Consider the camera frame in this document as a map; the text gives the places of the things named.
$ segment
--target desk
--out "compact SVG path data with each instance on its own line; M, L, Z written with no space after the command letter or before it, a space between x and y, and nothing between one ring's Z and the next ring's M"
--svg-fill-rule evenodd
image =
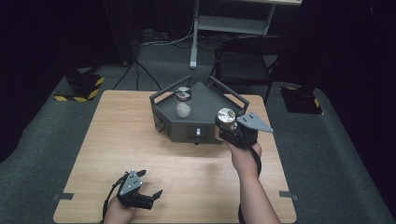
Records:
M276 5L291 5L299 6L302 0L238 0L242 2L255 2L269 4L266 20L244 20L236 18L214 17L214 16L200 16L199 3L200 0L195 0L194 11L194 30L192 36L190 68L195 69L197 66L197 53L198 53L198 31L222 31L234 32L249 35L266 35L271 24Z
M57 223L98 223L111 186L125 171L147 170L140 193L163 195L151 210L139 209L134 223L237 223L239 181L225 144L175 143L154 127L150 91L105 91L92 118L53 219ZM269 123L260 96L244 95ZM260 132L263 183L284 223L296 220L276 143Z

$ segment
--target yellow and black tape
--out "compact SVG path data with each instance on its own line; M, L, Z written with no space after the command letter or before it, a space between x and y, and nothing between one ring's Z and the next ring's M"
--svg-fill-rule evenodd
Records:
M76 96L76 95L59 95L55 94L54 98L57 101L74 101L74 102L87 102L89 100L92 100L99 92L100 86L102 85L103 81L105 80L104 77L100 77L91 91L91 93L88 96Z

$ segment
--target dark background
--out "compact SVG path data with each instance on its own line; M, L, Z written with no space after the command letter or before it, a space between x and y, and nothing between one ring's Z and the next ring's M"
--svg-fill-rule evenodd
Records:
M225 2L202 1L201 10L265 18L265 6ZM304 0L299 9L277 7L269 31L288 35L294 45L278 80L326 93L394 217L395 2ZM0 2L1 161L16 148L24 128L66 74L84 66L133 61L137 48L126 39L137 31L126 27L181 37L190 29L193 11L192 1L131 1L131 13L121 14L119 27L112 27L103 1L43 3L47 1Z

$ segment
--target human arm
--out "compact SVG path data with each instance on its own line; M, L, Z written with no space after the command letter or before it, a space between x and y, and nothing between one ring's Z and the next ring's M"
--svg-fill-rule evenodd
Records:
M259 179L257 164L249 150L227 143L232 154L233 167L239 176L242 214L247 224L280 223L265 189ZM260 156L259 143L252 146Z
M104 224L128 224L135 211L135 207L125 207L117 197L113 197L108 204Z

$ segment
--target black chair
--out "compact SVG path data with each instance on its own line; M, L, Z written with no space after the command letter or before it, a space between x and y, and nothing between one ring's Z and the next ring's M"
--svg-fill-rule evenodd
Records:
M215 64L210 76L225 85L268 86L264 103L267 103L273 83L273 73L282 55L291 49L285 36L238 36L223 43L215 51ZM263 56L276 59L267 66Z

